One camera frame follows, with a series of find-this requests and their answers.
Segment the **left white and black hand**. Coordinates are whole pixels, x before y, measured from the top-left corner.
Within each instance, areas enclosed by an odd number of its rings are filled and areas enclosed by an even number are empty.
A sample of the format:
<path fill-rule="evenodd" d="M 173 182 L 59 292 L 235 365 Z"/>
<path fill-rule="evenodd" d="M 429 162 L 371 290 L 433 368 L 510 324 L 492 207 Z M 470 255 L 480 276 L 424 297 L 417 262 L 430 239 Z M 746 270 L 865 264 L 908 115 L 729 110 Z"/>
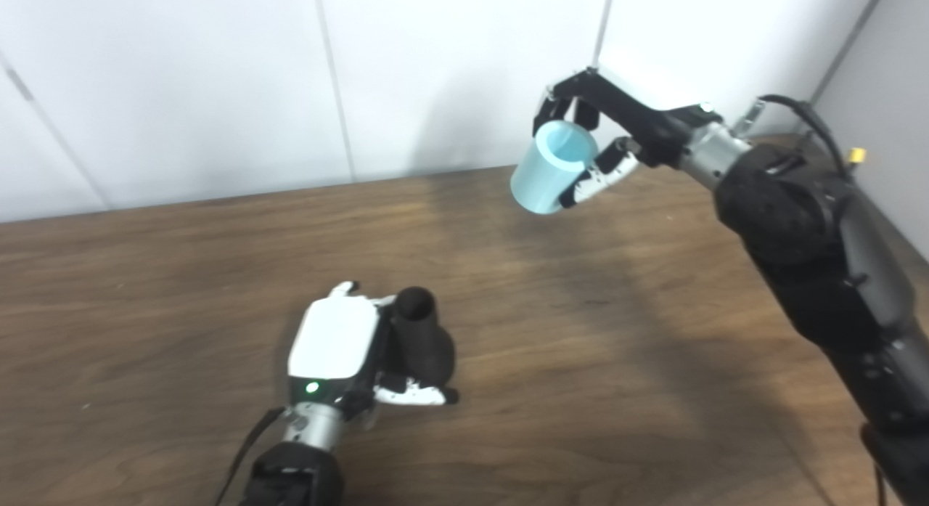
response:
<path fill-rule="evenodd" d="M 450 384 L 456 347 L 432 292 L 414 285 L 370 298 L 357 290 L 341 283 L 306 310 L 287 360 L 291 407 L 323 406 L 352 421 L 378 404 L 459 403 Z"/>

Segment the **right white and black hand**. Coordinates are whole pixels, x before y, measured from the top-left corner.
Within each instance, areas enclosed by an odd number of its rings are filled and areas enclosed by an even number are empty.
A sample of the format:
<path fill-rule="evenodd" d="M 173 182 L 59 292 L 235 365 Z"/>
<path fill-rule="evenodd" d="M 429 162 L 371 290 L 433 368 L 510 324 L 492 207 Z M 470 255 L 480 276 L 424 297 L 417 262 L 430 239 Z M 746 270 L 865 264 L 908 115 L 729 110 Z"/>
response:
<path fill-rule="evenodd" d="M 697 141 L 711 129 L 722 128 L 724 121 L 706 103 L 665 110 L 650 107 L 600 70 L 587 68 L 548 87 L 534 116 L 532 132 L 537 134 L 545 123 L 564 121 L 570 107 L 575 108 L 572 123 L 586 133 L 599 126 L 600 117 L 616 123 L 625 133 L 595 150 L 590 162 L 555 195 L 556 211 L 574 208 L 601 194 L 640 164 L 678 168 Z"/>

